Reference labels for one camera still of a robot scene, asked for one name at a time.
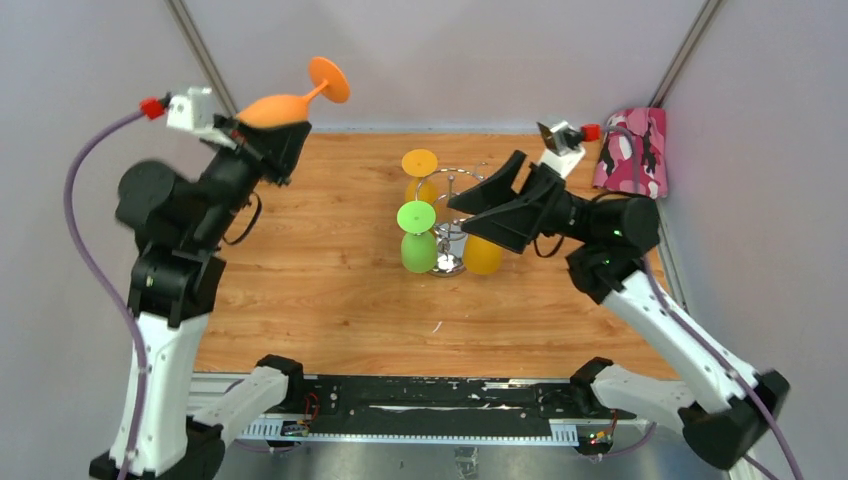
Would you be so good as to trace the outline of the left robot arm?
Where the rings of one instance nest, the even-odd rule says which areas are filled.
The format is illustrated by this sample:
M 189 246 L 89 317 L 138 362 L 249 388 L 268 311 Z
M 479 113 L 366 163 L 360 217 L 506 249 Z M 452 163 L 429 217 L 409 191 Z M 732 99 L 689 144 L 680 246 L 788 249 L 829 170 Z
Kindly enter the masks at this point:
M 211 479 L 261 414 L 315 406 L 302 365 L 267 355 L 212 404 L 188 409 L 199 343 L 226 267 L 219 254 L 226 232 L 259 183 L 289 182 L 311 131 L 305 120 L 258 127 L 220 116 L 215 124 L 227 144 L 199 178 L 144 159 L 119 182 L 115 216 L 138 249 L 128 293 L 118 300 L 134 357 L 121 425 L 110 449 L 90 463 L 94 479 Z

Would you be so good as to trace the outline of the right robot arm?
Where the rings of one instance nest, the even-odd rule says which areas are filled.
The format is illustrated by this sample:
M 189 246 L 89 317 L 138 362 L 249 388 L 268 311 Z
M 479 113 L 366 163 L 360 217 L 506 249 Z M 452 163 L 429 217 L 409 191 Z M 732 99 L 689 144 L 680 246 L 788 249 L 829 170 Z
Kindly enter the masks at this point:
M 544 155 L 524 185 L 515 152 L 494 174 L 452 197 L 462 230 L 515 253 L 540 236 L 575 239 L 566 258 L 573 285 L 630 325 L 673 368 L 674 381 L 595 359 L 572 378 L 571 403 L 584 417 L 622 410 L 680 434 L 707 464 L 730 470 L 767 432 L 788 397 L 787 379 L 759 371 L 710 336 L 663 290 L 647 253 L 659 243 L 656 202 L 630 193 L 585 199 L 568 192 L 574 155 Z

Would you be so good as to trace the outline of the orange wine glass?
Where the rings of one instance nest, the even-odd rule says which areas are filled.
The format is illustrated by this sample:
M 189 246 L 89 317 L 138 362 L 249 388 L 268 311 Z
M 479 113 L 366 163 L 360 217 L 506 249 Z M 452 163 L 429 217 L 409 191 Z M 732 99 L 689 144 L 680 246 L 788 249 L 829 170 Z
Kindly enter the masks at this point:
M 254 101 L 235 118 L 251 128 L 270 129 L 309 120 L 310 105 L 318 96 L 344 103 L 351 94 L 343 71 L 325 57 L 313 57 L 308 65 L 312 89 L 303 95 L 278 94 Z

